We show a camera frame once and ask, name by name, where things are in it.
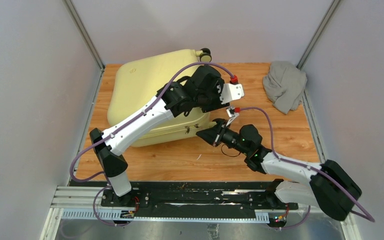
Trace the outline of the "cream suitcase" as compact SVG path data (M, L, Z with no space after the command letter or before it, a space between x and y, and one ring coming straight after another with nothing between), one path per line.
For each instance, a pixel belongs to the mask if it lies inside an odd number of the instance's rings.
M182 49L122 65L116 75L107 121L115 126L148 103L171 77L188 64L199 61L203 51ZM188 116L180 114L164 122L140 137L132 147L144 147L166 143L196 135L197 131L213 127L210 113L194 108Z

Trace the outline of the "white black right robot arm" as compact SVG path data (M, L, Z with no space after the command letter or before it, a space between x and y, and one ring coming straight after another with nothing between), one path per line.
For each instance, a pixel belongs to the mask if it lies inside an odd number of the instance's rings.
M196 135L209 145L224 144L245 155L244 162L254 172L284 177L265 195L272 209L297 203L317 207L330 218L344 221L362 195L361 188L337 162L307 162L275 153L262 145L263 138L252 124L235 132L219 120Z

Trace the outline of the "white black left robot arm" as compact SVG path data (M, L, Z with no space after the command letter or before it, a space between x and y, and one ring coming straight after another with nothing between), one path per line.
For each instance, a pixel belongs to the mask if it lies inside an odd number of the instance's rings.
M142 108L106 130L91 131L93 150L120 206L133 201L132 186L127 175L125 150L155 127L193 109L210 112L228 106L226 83L212 66L199 66L191 76L172 79L157 91Z

